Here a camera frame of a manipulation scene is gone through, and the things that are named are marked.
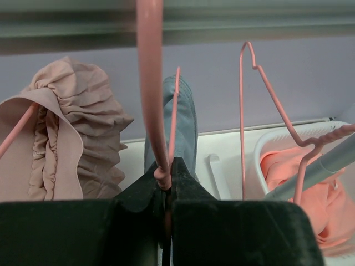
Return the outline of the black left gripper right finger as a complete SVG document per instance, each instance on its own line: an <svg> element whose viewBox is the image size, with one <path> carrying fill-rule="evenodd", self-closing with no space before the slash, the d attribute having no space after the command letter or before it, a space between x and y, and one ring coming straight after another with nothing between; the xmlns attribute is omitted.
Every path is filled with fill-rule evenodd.
<svg viewBox="0 0 355 266"><path fill-rule="evenodd" d="M284 201L219 201L177 157L172 172L174 265L324 265L310 221Z"/></svg>

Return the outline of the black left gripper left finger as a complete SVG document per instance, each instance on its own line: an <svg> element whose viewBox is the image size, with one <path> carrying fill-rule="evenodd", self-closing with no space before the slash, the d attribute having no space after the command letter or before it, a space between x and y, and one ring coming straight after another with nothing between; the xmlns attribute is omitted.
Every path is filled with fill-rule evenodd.
<svg viewBox="0 0 355 266"><path fill-rule="evenodd" d="M111 199L1 204L2 265L164 265L156 164Z"/></svg>

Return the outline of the blue denim skirt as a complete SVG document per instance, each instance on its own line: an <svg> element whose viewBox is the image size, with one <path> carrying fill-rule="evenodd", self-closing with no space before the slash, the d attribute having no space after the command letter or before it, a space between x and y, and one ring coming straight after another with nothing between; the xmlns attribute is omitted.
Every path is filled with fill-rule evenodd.
<svg viewBox="0 0 355 266"><path fill-rule="evenodd" d="M175 81L174 75L163 81L164 129L167 141L170 139ZM184 160L192 177L196 175L197 139L198 126L192 91L183 77L179 77L174 157Z"/></svg>

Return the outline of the coral pink skirt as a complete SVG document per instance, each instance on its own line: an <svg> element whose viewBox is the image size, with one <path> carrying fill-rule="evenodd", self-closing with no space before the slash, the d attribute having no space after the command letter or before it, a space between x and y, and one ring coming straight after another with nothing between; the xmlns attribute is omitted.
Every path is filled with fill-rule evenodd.
<svg viewBox="0 0 355 266"><path fill-rule="evenodd" d="M302 157L309 151L293 147L263 154L260 167L269 190L296 175ZM354 252L354 164L303 191L300 206L325 256Z"/></svg>

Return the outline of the pink denim skirt hanger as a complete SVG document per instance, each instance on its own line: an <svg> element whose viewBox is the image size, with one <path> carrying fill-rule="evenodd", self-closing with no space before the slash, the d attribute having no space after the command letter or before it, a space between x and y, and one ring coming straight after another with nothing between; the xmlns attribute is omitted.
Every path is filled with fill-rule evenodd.
<svg viewBox="0 0 355 266"><path fill-rule="evenodd" d="M148 139L158 168L154 177L167 192L164 229L171 237L172 164L174 160L180 69L176 72L169 142L165 138L163 109L163 1L136 1L136 41L138 47L141 108Z"/></svg>

